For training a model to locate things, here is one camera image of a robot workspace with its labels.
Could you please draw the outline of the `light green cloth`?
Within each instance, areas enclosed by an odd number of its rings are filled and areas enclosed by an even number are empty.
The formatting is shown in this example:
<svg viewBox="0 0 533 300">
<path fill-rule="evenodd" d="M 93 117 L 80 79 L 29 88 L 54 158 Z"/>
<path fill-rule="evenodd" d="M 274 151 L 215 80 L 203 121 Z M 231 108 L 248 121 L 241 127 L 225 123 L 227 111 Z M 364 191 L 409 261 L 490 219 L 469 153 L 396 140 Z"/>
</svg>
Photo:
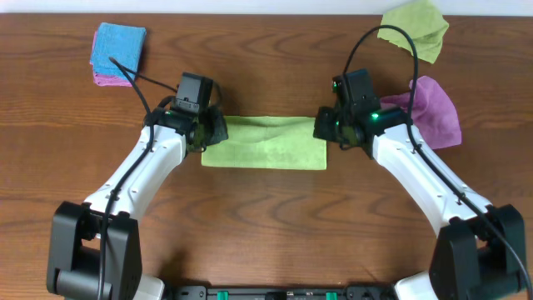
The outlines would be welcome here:
<svg viewBox="0 0 533 300">
<path fill-rule="evenodd" d="M 326 141 L 313 137 L 313 117 L 227 116 L 225 120 L 229 138 L 202 154 L 205 167 L 326 169 Z"/>
</svg>

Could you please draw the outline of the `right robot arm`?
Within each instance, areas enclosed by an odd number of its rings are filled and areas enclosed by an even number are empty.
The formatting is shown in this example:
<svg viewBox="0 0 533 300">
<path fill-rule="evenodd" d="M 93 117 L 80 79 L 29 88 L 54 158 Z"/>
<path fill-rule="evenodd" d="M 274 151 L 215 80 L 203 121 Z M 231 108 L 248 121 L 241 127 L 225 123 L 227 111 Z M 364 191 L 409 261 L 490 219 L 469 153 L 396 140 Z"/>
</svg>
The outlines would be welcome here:
<svg viewBox="0 0 533 300">
<path fill-rule="evenodd" d="M 530 291 L 521 214 L 462 182 L 401 108 L 380 105 L 367 70 L 335 76 L 332 91 L 336 104 L 320 107 L 314 137 L 362 148 L 407 190 L 437 237 L 429 269 L 395 283 L 396 298 L 501 299 Z"/>
</svg>

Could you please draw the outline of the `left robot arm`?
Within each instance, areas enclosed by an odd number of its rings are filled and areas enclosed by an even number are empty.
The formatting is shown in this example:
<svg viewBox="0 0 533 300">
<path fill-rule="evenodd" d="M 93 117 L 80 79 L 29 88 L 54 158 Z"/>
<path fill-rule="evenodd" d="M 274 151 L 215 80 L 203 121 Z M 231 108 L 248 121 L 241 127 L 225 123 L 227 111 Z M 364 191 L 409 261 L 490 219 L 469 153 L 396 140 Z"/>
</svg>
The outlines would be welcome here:
<svg viewBox="0 0 533 300">
<path fill-rule="evenodd" d="M 165 283 L 144 274 L 139 225 L 170 172 L 189 153 L 228 138 L 212 79 L 185 72 L 175 95 L 146 115 L 133 150 L 83 203 L 52 218 L 46 286 L 66 299 L 163 299 Z"/>
</svg>

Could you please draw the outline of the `crumpled purple cloth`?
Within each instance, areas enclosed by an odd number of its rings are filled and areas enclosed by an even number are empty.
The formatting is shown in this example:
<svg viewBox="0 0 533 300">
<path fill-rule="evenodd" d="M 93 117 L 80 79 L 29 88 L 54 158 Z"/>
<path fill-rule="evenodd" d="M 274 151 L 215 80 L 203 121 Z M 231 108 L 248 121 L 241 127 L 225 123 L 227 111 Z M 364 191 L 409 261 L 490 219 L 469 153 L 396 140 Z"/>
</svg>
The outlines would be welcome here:
<svg viewBox="0 0 533 300">
<path fill-rule="evenodd" d="M 431 149 L 449 148 L 462 142 L 456 108 L 444 89 L 431 77 L 419 77 L 416 81 L 411 118 Z"/>
</svg>

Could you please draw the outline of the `crumpled olive green cloth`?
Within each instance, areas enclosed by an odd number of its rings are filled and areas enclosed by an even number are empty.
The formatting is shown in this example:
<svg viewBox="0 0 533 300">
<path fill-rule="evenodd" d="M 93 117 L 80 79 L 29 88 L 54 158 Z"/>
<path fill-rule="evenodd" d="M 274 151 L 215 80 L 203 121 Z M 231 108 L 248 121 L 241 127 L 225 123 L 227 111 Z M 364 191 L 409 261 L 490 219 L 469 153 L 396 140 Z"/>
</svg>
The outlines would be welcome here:
<svg viewBox="0 0 533 300">
<path fill-rule="evenodd" d="M 449 23 L 430 0 L 416 0 L 386 12 L 381 25 L 392 25 L 405 31 L 412 39 L 417 57 L 435 63 L 441 53 Z"/>
</svg>

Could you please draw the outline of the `black mounting rail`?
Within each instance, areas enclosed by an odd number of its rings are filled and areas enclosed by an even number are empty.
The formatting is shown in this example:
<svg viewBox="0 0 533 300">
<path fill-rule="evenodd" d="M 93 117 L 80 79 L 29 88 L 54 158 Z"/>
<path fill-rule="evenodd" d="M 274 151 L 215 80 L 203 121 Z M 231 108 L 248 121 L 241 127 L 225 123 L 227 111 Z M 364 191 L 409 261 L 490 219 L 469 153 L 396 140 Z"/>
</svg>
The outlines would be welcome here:
<svg viewBox="0 0 533 300">
<path fill-rule="evenodd" d="M 248 288 L 184 286 L 169 289 L 162 300 L 397 300 L 390 287 Z"/>
</svg>

